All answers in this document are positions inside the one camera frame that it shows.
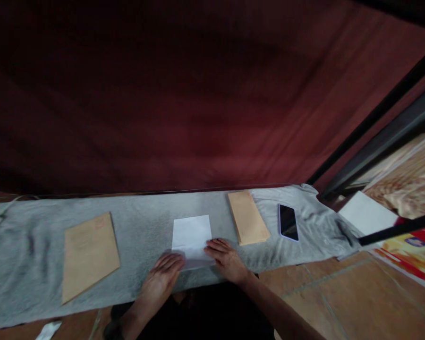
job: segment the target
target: black phone screen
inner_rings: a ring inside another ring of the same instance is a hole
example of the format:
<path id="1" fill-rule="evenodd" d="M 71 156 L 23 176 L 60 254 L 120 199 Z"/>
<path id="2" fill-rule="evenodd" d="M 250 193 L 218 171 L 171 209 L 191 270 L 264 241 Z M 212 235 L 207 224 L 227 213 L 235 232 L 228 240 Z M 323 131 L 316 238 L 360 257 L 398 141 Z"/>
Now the black phone screen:
<path id="1" fill-rule="evenodd" d="M 280 234 L 295 241 L 299 241 L 298 227 L 296 225 L 296 215 L 294 209 L 279 205 L 279 219 L 280 219 Z"/>

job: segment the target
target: kraft paper envelope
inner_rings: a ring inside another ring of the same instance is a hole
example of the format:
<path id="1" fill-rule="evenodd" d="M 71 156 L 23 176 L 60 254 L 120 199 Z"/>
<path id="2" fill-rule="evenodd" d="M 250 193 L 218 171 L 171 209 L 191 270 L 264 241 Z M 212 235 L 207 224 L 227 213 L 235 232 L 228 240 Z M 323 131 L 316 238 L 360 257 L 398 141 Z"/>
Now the kraft paper envelope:
<path id="1" fill-rule="evenodd" d="M 265 242 L 271 234 L 267 229 L 249 191 L 228 194 L 235 219 L 239 245 Z"/>
<path id="2" fill-rule="evenodd" d="M 65 231 L 62 304 L 119 268 L 110 212 Z"/>

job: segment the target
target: red curtain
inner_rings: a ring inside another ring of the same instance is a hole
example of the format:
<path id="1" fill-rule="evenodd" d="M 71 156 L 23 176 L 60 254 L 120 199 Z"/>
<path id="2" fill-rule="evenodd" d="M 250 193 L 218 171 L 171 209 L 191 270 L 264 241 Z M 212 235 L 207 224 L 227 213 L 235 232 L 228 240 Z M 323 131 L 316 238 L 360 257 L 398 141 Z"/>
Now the red curtain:
<path id="1" fill-rule="evenodd" d="M 305 182 L 425 55 L 345 0 L 0 2 L 0 190 Z"/>

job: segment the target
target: sheet of paper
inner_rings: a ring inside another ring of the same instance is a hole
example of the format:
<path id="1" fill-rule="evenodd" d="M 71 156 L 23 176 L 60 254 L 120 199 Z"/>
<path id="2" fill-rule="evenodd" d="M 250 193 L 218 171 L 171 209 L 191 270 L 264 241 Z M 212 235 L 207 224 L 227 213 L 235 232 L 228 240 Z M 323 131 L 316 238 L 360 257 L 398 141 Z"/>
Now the sheet of paper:
<path id="1" fill-rule="evenodd" d="M 171 249 L 186 259 L 184 270 L 209 267 L 215 260 L 203 251 L 206 241 L 210 240 L 211 225 L 209 215 L 187 217 L 173 221 L 173 239 Z"/>
<path id="2" fill-rule="evenodd" d="M 62 304 L 119 268 L 110 212 L 65 231 Z"/>

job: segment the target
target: black metal frame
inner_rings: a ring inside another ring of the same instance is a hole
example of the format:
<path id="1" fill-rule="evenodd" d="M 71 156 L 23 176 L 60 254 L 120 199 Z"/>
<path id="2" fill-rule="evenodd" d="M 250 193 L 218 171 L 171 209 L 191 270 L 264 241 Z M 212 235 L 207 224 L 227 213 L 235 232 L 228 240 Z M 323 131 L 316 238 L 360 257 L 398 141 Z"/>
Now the black metal frame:
<path id="1" fill-rule="evenodd" d="M 425 92 L 359 150 L 328 184 L 321 198 L 331 200 L 342 194 L 355 179 L 423 132 Z"/>
<path id="2" fill-rule="evenodd" d="M 425 27 L 425 0 L 357 0 L 367 6 L 395 15 L 403 20 Z M 313 185 L 338 159 L 348 151 L 383 115 L 385 115 L 410 89 L 425 76 L 425 56 L 387 94 L 368 117 L 332 153 L 324 164 L 307 181 Z M 425 129 L 425 93 L 404 110 L 335 176 L 322 193 L 330 196 L 344 189 L 378 161 L 395 151 Z M 425 216 L 408 221 L 359 239 L 361 245 L 369 245 L 401 234 L 425 228 Z"/>
<path id="3" fill-rule="evenodd" d="M 307 181 L 315 182 L 344 155 L 382 116 L 384 116 L 411 88 L 425 76 L 425 56 L 408 72 L 406 76 L 389 92 L 362 123 L 345 139 L 345 141 L 329 156 L 321 167 Z"/>
<path id="4" fill-rule="evenodd" d="M 423 228 L 425 228 L 425 216 L 416 218 L 414 220 L 409 220 L 403 224 L 399 224 L 394 227 L 361 237 L 358 239 L 358 241 L 361 246 L 367 246 L 372 243 L 384 241 L 385 239 L 393 238 L 399 235 L 408 234 Z"/>

